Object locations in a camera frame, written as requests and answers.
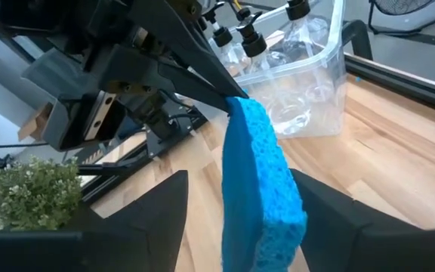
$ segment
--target plastic container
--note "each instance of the plastic container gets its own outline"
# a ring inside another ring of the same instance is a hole
[[[286,15],[285,7],[286,5],[263,14],[255,22],[255,29],[261,32],[264,37],[268,37],[267,42],[270,49],[273,50],[279,50],[285,28],[291,24]],[[319,46],[322,50],[318,54],[304,60],[296,60],[293,63],[271,68],[266,72],[257,72],[235,78],[243,89],[248,90],[250,97],[256,98],[265,106],[278,138],[318,137],[341,132],[346,82],[344,54],[341,45],[343,14],[344,0],[316,3],[311,8],[310,16],[312,18],[319,17],[329,22],[326,26],[328,37],[321,39],[323,44]],[[231,33],[235,39],[239,39],[239,34],[236,31],[231,30]],[[209,42],[213,48],[216,48],[212,40]],[[265,73],[273,75],[273,84],[268,79],[269,76],[265,76]],[[311,107],[308,120],[305,122],[294,120],[296,116],[288,113],[293,111],[293,107],[301,106],[303,101],[296,99],[296,97],[307,96],[307,90],[317,84],[316,75],[319,75],[321,85],[331,86],[334,92],[326,100],[310,99]],[[260,100],[263,94],[266,94],[269,99]],[[196,106],[223,137],[227,127],[227,114],[199,102],[196,102]],[[302,125],[296,125],[297,122],[302,122]]]

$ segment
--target blue sponge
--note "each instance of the blue sponge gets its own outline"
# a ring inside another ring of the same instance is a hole
[[[223,148],[223,272],[286,272],[307,223],[264,108],[228,98]]]

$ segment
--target wooden table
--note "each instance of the wooden table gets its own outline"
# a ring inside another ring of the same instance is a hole
[[[222,140],[209,123],[197,132],[93,205],[106,217],[173,172],[188,170],[188,216],[178,272],[221,271]],[[117,160],[144,138],[130,138],[103,160]],[[435,110],[348,76],[339,136],[279,143],[291,168],[389,215],[435,228]],[[290,271],[307,271],[301,254]]]

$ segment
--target floor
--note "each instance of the floor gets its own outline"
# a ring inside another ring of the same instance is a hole
[[[329,1],[317,0],[319,5],[326,4]],[[357,0],[345,0],[345,20],[362,20],[367,22],[369,15],[369,2]],[[259,5],[266,5],[270,7],[279,7],[285,4],[285,1],[277,0],[246,0],[245,2],[254,3]],[[435,17],[435,2],[431,11],[433,14],[429,15]],[[404,27],[406,28],[413,21],[424,22],[422,17],[424,13],[415,13],[401,17],[388,17],[380,12],[375,12],[373,24],[374,26],[384,27]],[[230,8],[222,8],[218,10],[217,21],[225,26],[235,26],[237,24],[233,12]],[[423,30],[424,34],[435,36],[435,24]],[[413,42],[405,39],[398,39],[385,35],[374,36],[369,33],[371,39],[372,52],[375,61],[404,70],[408,73],[413,73],[426,79],[435,81],[435,46],[423,44],[420,42]],[[351,47],[346,47],[347,52],[352,52]]]
[[[189,202],[176,271],[221,271],[222,135],[207,123],[99,199],[93,209],[109,216],[173,172],[186,169]],[[117,160],[144,138],[135,135],[103,161]],[[435,110],[349,76],[340,135],[279,144],[291,168],[396,218],[435,228]],[[300,252],[289,271],[308,271]]]

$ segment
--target plastic bottle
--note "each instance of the plastic bottle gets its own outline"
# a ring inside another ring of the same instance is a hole
[[[248,73],[262,72],[266,78],[251,86],[249,94],[267,109],[275,132],[286,137],[295,134],[309,122],[310,105],[303,94],[295,88],[280,85],[271,73],[266,41],[253,27],[261,14],[258,12],[245,18],[236,28],[242,36],[244,51],[251,58]]]
[[[248,65],[249,59],[246,57],[242,46],[239,43],[233,42],[233,36],[228,28],[220,26],[216,21],[215,11],[224,4],[225,2],[217,2],[211,10],[202,16],[211,23],[214,29],[212,38],[219,47],[219,53],[217,55],[219,61],[224,65],[231,76],[242,76],[244,75],[244,67]]]
[[[325,45],[323,42],[323,21],[310,20],[310,6],[308,0],[288,0],[286,8],[288,18],[292,22],[291,27],[286,31],[283,38],[283,51],[293,60],[303,60],[317,55]],[[326,60],[323,60],[322,67],[313,71],[314,83],[307,86],[306,97],[311,102],[324,102],[334,94],[334,86],[326,73]]]

